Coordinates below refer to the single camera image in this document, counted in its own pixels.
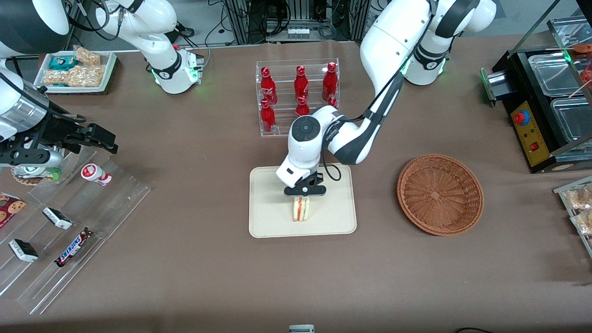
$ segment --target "clear acrylic stand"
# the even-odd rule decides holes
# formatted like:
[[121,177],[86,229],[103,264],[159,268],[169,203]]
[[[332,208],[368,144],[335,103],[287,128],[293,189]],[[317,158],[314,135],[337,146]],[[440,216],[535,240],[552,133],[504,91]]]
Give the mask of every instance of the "clear acrylic stand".
[[[277,60],[277,61],[258,61],[255,68],[255,86],[257,92],[257,110],[259,115],[259,131],[261,136],[286,136],[290,131],[290,126],[296,119],[296,100],[294,96],[294,79],[296,78],[296,66],[303,65],[308,78],[308,107],[310,113],[314,113],[318,108],[327,105],[323,101],[323,78],[327,72],[329,62],[337,64],[337,77],[339,77],[339,58],[334,59],[307,59],[307,60]],[[275,111],[275,122],[278,129],[269,133],[263,129],[261,120],[261,100],[263,93],[261,91],[261,68],[268,67],[271,77],[275,81],[275,88],[278,93],[278,103],[273,105]],[[339,107],[339,82],[337,82],[337,107]]]
[[[23,198],[28,210],[17,215],[22,214],[21,223],[15,223],[13,230],[0,236],[1,293],[10,287],[9,293],[18,297],[30,314],[41,314],[47,309],[150,191],[115,163],[95,156],[93,149],[85,155],[88,149],[66,158],[70,160],[62,169],[62,182],[42,181],[31,190]],[[101,187],[82,179],[80,171],[88,162],[109,172],[113,177],[111,183]],[[68,230],[53,225],[41,212],[47,206],[60,210],[73,225]],[[58,267],[54,260],[85,227],[94,234],[64,267]],[[14,238],[31,243],[39,259],[33,263],[19,260],[4,244]]]

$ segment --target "emergency stop button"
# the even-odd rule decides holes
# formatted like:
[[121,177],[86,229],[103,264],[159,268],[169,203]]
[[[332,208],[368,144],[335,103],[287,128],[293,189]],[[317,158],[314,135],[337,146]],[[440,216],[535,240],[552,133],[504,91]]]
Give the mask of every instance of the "emergency stop button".
[[530,121],[530,113],[526,110],[522,110],[514,115],[513,120],[514,124],[524,126]]

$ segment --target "beige tray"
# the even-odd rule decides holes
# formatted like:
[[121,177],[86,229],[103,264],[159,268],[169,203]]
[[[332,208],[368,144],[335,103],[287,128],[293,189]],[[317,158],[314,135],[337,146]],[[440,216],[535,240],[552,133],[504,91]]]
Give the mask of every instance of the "beige tray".
[[352,173],[347,165],[336,164],[342,179],[327,175],[322,185],[327,194],[310,198],[307,221],[294,222],[294,199],[284,196],[284,183],[275,175],[277,166],[255,168],[250,175],[249,232],[255,238],[338,235],[356,230]]

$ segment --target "red button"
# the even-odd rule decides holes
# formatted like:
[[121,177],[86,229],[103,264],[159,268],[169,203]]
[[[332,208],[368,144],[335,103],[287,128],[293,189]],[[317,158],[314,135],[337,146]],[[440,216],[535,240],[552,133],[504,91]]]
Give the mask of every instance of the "red button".
[[526,116],[522,112],[518,112],[514,115],[514,123],[520,125],[524,123]]

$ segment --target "yellow label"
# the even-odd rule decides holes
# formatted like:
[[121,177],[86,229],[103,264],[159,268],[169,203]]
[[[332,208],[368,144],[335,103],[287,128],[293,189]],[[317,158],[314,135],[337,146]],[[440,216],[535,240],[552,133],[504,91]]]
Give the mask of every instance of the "yellow label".
[[[513,121],[514,116],[522,111],[528,113],[528,123],[524,125],[516,124]],[[528,158],[528,163],[530,166],[533,167],[548,159],[549,149],[547,148],[542,135],[540,135],[539,126],[536,124],[535,118],[532,116],[528,102],[525,101],[522,103],[521,106],[519,106],[510,114],[510,117],[512,118],[512,123],[516,128],[516,133],[518,133],[518,138],[522,144],[522,149],[524,149],[524,152],[526,152],[526,157]]]

